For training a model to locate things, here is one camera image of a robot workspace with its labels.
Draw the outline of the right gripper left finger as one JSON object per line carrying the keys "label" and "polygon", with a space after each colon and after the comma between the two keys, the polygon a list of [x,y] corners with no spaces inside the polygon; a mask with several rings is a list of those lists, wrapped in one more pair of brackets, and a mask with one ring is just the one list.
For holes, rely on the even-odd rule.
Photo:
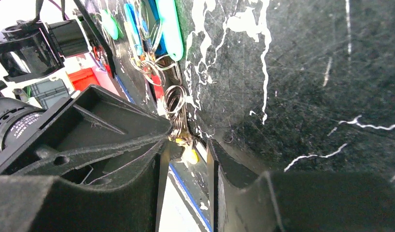
{"label": "right gripper left finger", "polygon": [[144,154],[90,185],[0,175],[0,232],[156,232],[169,150],[168,141],[148,144]]}

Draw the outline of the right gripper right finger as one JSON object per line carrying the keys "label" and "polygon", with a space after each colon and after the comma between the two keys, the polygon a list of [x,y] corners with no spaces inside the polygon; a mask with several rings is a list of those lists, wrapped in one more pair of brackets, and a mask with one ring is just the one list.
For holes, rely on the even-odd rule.
{"label": "right gripper right finger", "polygon": [[370,173],[256,174],[207,142],[215,232],[395,232],[395,187]]}

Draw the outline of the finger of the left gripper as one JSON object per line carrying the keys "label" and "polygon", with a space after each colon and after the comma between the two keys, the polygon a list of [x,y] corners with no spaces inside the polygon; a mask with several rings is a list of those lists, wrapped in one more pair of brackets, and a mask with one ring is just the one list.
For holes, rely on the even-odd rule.
{"label": "finger of the left gripper", "polygon": [[0,97],[0,175],[64,175],[170,130],[168,120],[95,85],[47,110]]}

